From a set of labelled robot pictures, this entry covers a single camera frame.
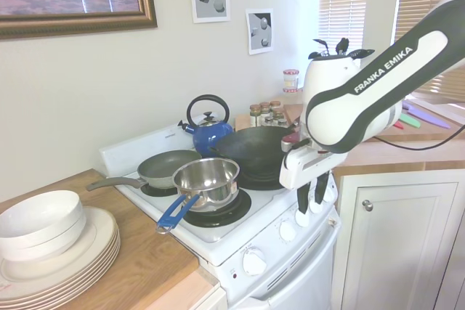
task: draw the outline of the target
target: stove knob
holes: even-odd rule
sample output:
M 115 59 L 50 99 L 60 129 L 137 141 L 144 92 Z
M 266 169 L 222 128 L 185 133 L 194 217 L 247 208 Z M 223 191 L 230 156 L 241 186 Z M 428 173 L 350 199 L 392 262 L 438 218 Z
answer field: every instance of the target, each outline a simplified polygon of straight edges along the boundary
M 306 228 L 310 224 L 310 212 L 307 210 L 305 214 L 297 210 L 296 212 L 296 223 L 299 227 Z
M 309 204 L 309 208 L 314 214 L 319 214 L 323 210 L 323 203 L 317 204 L 315 199 L 312 199 Z
M 284 221 L 279 226 L 279 235 L 284 241 L 290 242 L 296 238 L 297 233 L 290 221 Z
M 328 185 L 328 189 L 326 190 L 326 193 L 325 193 L 325 196 L 323 198 L 323 200 L 326 202 L 326 203 L 330 203 L 331 201 L 334 201 L 336 195 L 334 193 L 334 189 L 330 188 L 329 185 Z
M 246 250 L 242 260 L 242 265 L 248 276 L 263 274 L 267 268 L 267 263 L 264 259 L 263 252 L 261 252 L 256 247 L 252 247 Z

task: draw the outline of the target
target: cable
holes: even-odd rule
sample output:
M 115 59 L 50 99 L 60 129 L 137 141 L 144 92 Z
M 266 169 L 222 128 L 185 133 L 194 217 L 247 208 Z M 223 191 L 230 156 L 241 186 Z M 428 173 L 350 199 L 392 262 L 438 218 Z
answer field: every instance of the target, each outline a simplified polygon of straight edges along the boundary
M 440 147 L 441 145 L 444 145 L 446 144 L 447 142 L 449 142 L 452 138 L 454 138 L 455 136 L 457 136 L 458 134 L 460 134 L 463 130 L 465 129 L 465 125 L 463 125 L 461 128 L 459 128 L 454 134 L 452 134 L 451 136 L 449 136 L 448 138 L 444 139 L 442 142 L 438 143 L 438 144 L 435 144 L 435 145 L 432 145 L 432 146 L 429 146 L 429 147 L 425 147 L 425 148 L 409 148 L 409 147 L 404 147 L 402 145 L 398 145 L 398 144 L 394 144 L 394 143 L 391 143 L 391 142 L 388 142 L 384 139 L 381 139 L 379 137 L 374 137 L 375 139 L 381 141 L 381 142 L 384 142 L 386 144 L 389 144 L 389 145 L 392 145 L 393 147 L 396 147 L 396 148 L 401 148 L 401 149 L 406 149 L 406 150 L 430 150 L 430 149 L 434 149 L 434 148 L 437 148 L 437 147 Z

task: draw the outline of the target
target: green knife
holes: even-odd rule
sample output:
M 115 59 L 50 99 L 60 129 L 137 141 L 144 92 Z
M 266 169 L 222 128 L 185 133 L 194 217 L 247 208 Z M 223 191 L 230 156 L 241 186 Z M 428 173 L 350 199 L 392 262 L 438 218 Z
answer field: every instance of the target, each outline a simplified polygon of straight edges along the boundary
M 404 113 L 400 114 L 399 120 L 402 121 L 403 123 L 406 123 L 407 125 L 416 127 L 417 129 L 419 129 L 420 126 L 421 126 L 421 123 L 418 120 L 416 120 L 416 119 L 412 118 L 411 116 L 408 116 L 408 115 L 406 115 Z

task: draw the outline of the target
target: cabinet door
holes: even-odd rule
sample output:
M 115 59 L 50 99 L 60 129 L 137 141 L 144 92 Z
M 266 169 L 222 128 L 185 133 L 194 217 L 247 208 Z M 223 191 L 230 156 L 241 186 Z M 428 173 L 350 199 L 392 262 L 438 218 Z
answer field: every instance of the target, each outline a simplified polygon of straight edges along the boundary
M 456 241 L 444 274 L 435 310 L 465 309 L 465 219 L 462 218 Z
M 343 310 L 432 310 L 457 183 L 359 187 Z M 373 205 L 367 211 L 363 202 Z

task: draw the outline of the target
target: white cabinet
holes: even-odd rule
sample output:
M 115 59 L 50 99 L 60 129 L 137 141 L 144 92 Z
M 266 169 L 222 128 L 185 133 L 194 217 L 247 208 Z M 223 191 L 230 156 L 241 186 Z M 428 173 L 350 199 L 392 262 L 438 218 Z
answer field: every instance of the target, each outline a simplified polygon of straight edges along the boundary
M 434 310 L 465 309 L 465 219 L 462 219 Z
M 465 170 L 343 177 L 333 310 L 433 310 L 465 209 L 464 180 Z

